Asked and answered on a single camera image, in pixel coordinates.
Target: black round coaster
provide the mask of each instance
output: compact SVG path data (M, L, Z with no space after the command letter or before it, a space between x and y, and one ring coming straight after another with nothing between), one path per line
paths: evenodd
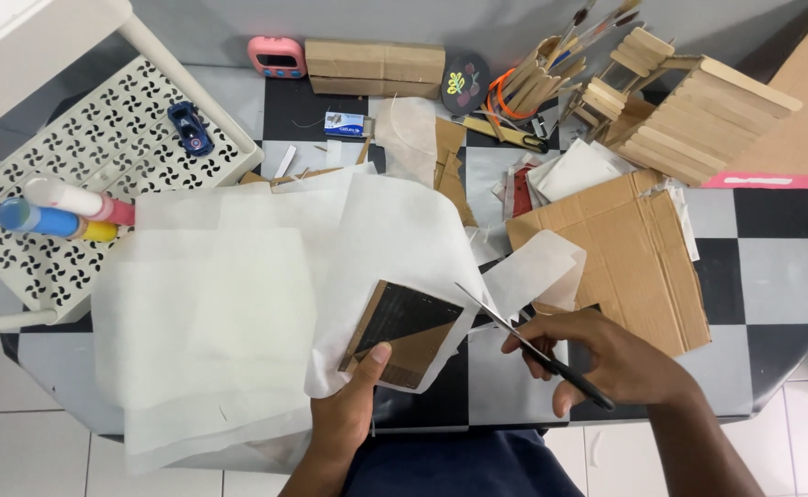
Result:
M441 101L454 116L467 116L487 99L489 66L476 53L454 58L443 76Z

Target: blue toy car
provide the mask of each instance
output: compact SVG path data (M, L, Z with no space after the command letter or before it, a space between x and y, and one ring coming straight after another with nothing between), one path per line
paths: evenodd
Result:
M168 107L168 118L174 123L183 148L190 155L205 156L214 149L214 142L210 141L192 102L180 102Z

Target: table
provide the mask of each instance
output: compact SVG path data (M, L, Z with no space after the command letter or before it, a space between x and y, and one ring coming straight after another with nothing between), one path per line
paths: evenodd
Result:
M372 97L316 96L308 80L266 80L247 69L188 69L263 147L266 159L255 171L267 176L290 144L299 147L290 173L314 161L321 164L324 152L314 145L327 141L319 126L326 110L370 114L375 108ZM549 108L544 114L555 112ZM449 117L442 109L438 114ZM546 156L566 150L572 132L569 127L555 132L552 140L558 149ZM342 163L354 163L363 141L336 139L343 141ZM487 168L501 173L525 152L468 132L459 151L460 175L482 225L492 222L492 213L484 207L488 204L480 196L485 192L476 188L476 178ZM367 158L384 171L383 149L371 144ZM469 176L475 179L471 184ZM701 256L695 267L713 343L677 361L696 377L721 419L746 419L763 409L808 355L808 190L688 189L686 200ZM19 309L19 301L0 284L0 312ZM78 323L2 333L1 340L5 355L87 428L120 438L122 411L102 400L94 381L91 331L88 316ZM568 416L555 418L551 393L556 382L534 381L518 355L502 356L498 347L503 338L492 329L471 333L421 395L377 388L377 433L552 427L647 416L642 406L619 406L607 413L585 402ZM558 352L577 370L587 370L581 346L571 343ZM222 463L202 458L190 465Z

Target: perforated shelf panel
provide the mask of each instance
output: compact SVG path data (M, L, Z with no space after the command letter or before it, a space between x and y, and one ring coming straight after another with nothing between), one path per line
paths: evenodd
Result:
M0 202L49 174L136 203L146 192L232 184L262 160L259 148L241 152L207 121L214 150L190 156L167 118L167 108L185 99L153 64L134 59L0 165ZM119 237L130 231L120 226ZM54 309L58 322L72 321L87 312L113 245L0 227L0 278L30 310Z

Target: pink paint bottle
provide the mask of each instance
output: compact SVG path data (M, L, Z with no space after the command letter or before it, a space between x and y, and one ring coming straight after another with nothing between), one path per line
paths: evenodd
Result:
M32 205L66 210L92 221L133 226L134 207L106 194L72 186L62 179L40 177L26 181L23 197Z

